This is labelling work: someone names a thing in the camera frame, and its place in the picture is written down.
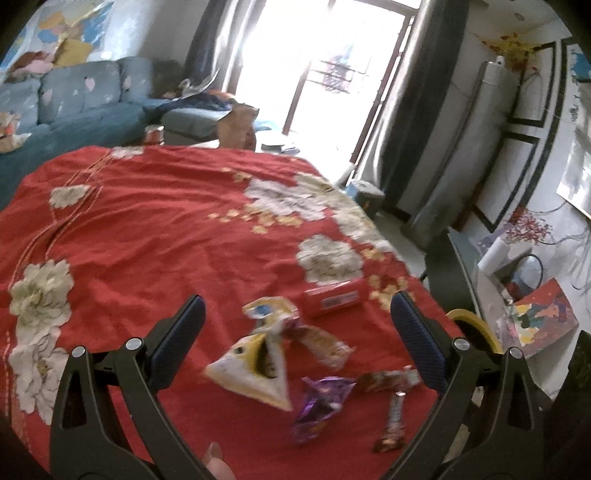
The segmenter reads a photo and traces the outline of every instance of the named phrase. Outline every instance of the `door frame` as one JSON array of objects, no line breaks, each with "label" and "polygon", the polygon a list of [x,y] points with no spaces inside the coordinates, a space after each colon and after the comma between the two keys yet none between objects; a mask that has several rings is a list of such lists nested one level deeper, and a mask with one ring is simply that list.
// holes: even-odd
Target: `door frame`
[{"label": "door frame", "polygon": [[[339,1],[339,0],[328,0],[327,5],[326,5],[328,13],[331,12],[331,10],[333,9],[333,7],[335,6],[335,3],[337,1]],[[374,124],[374,120],[379,112],[380,106],[382,104],[382,97],[384,95],[384,92],[386,91],[386,88],[388,88],[388,85],[390,85],[390,86],[392,85],[392,83],[394,81],[394,77],[398,73],[398,68],[396,68],[396,71],[394,71],[394,67],[397,65],[396,60],[399,57],[400,58],[402,57],[402,52],[400,52],[400,48],[402,46],[402,42],[404,41],[404,38],[407,38],[409,36],[409,29],[412,28],[411,21],[413,21],[413,19],[417,16],[418,9],[409,7],[408,5],[399,4],[398,2],[396,2],[394,0],[353,0],[353,1],[361,2],[363,4],[373,5],[375,7],[383,8],[387,11],[395,12],[397,14],[404,16],[404,20],[402,23],[402,27],[400,29],[400,33],[398,34],[396,44],[392,50],[392,56],[390,57],[388,65],[386,66],[386,70],[384,72],[384,76],[382,78],[382,81],[381,81],[378,91],[376,93],[374,102],[369,110],[368,117],[365,121],[365,124],[363,125],[361,133],[359,134],[359,139],[357,141],[355,149],[354,149],[354,151],[351,155],[351,158],[350,158],[351,163],[356,163],[359,158],[359,155],[361,154],[361,151],[363,150],[363,146],[366,143],[367,137],[372,129],[372,125]],[[241,41],[241,44],[239,47],[238,55],[236,57],[237,61],[232,69],[232,73],[230,74],[230,81],[228,84],[228,92],[229,93],[233,93],[233,94],[236,93],[236,90],[238,88],[238,82],[240,80],[240,75],[242,73],[242,66],[243,66],[242,49],[243,49],[244,44],[246,43],[248,37],[255,29],[256,24],[258,23],[258,21],[261,17],[262,11],[265,8],[266,3],[267,3],[267,0],[256,0],[255,1],[255,5],[253,6],[252,13],[248,19],[248,23],[245,28],[245,34],[242,38],[242,41]],[[291,124],[293,123],[294,117],[296,115],[295,112],[298,107],[298,104],[300,103],[301,95],[304,91],[304,85],[306,84],[306,81],[308,79],[308,75],[310,74],[312,63],[313,63],[313,59],[310,59],[310,61],[308,62],[308,64],[304,68],[304,70],[302,71],[302,73],[300,75],[300,79],[298,81],[298,84],[295,87],[294,95],[291,99],[290,108],[289,108],[287,117],[285,119],[285,122],[284,122],[283,128],[282,128],[282,133],[284,135],[288,135],[290,133]]]}]

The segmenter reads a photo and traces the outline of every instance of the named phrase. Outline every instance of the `purple wrapper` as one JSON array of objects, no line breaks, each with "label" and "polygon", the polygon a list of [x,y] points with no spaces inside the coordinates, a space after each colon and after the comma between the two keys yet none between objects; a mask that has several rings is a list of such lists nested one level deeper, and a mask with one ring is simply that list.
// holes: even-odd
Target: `purple wrapper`
[{"label": "purple wrapper", "polygon": [[302,379],[307,384],[306,404],[298,415],[294,427],[294,438],[302,444],[315,439],[326,422],[341,411],[343,402],[349,396],[355,380],[341,377],[326,377],[313,381]]}]

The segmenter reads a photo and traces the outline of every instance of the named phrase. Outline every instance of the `red bedspread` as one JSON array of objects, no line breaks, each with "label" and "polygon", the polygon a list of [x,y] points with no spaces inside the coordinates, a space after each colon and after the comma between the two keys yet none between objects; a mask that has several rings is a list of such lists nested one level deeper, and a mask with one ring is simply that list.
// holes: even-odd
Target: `red bedspread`
[{"label": "red bedspread", "polygon": [[[407,288],[422,311],[441,321],[452,335],[457,334],[455,327],[421,283],[408,275],[405,265],[387,251],[370,223],[339,213],[336,197],[323,197],[323,190],[330,189],[322,182],[315,187],[316,197],[301,196],[301,189],[295,188],[298,179],[310,177],[297,174],[317,174],[307,162],[184,147],[148,147],[142,154],[133,153],[141,152],[113,154],[88,147],[55,158],[27,176],[12,203],[0,212],[0,406],[29,450],[48,466],[49,427],[42,416],[50,418],[54,377],[65,358],[61,348],[70,351],[80,344],[93,352],[118,348],[131,336],[144,336],[157,320],[198,293],[207,306],[205,327],[171,388],[159,394],[193,451],[201,456],[210,442],[219,442],[239,480],[378,478],[397,456],[371,453],[387,419],[388,393],[349,398],[317,440],[296,447],[290,428],[303,401],[299,379],[331,374],[309,352],[291,345],[285,353],[295,408],[290,413],[220,388],[202,375],[203,368],[253,328],[242,314],[243,305],[264,296],[285,296],[299,304],[302,292],[316,286],[306,278],[322,282],[335,275],[363,275],[372,285],[371,299],[362,306],[316,320],[304,318],[356,347],[338,373],[341,376],[411,363],[386,310],[389,298],[400,288]],[[278,207],[277,198],[285,193],[278,193],[279,187],[268,180],[295,192],[297,199]],[[265,202],[271,202],[272,211],[287,210],[281,215],[257,212],[257,205]],[[332,207],[324,208],[322,202]],[[338,265],[332,268],[326,258],[304,266],[298,263],[304,261],[296,255],[305,249],[304,256],[314,258],[311,244],[311,250],[317,251],[334,247],[340,252]],[[360,268],[347,267],[359,259]],[[27,297],[29,303],[14,300],[9,289],[34,270],[24,273],[24,268],[51,260],[67,261],[60,264],[62,269],[68,267],[67,272],[56,280],[66,285],[67,304],[53,299],[57,303],[52,306],[61,310],[48,314],[43,308],[52,306],[31,310],[31,302],[39,296]],[[73,280],[69,291],[68,274]],[[13,291],[13,296],[31,294],[26,285],[23,288]],[[9,312],[11,301],[15,314]],[[49,334],[45,320],[31,320],[31,311],[46,314],[42,320],[54,319]],[[55,349],[52,338],[57,339]],[[16,375],[9,355],[19,342],[23,354],[11,356]],[[407,396],[408,438],[434,399],[424,386]],[[120,396],[116,403],[121,407]],[[25,413],[20,406],[34,411]],[[133,434],[126,414],[122,422]],[[132,445],[147,457],[137,439]]]}]

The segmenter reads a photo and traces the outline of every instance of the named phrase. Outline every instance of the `blue gripper pad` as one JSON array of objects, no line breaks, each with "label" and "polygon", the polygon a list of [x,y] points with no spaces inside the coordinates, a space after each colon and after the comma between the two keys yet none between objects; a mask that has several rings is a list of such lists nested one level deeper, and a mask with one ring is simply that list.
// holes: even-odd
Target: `blue gripper pad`
[{"label": "blue gripper pad", "polygon": [[423,317],[405,292],[392,297],[390,315],[425,385],[443,395],[448,385],[446,364],[451,337],[435,320]]}]

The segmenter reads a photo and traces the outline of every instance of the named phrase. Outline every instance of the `floor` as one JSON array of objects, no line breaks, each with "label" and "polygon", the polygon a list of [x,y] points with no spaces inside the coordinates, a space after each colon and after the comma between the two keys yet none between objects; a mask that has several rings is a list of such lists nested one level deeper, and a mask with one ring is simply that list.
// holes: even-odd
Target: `floor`
[{"label": "floor", "polygon": [[425,270],[425,254],[400,232],[403,223],[395,216],[385,212],[378,212],[374,223],[386,240],[396,249],[397,257],[406,263],[410,274],[420,277]]}]

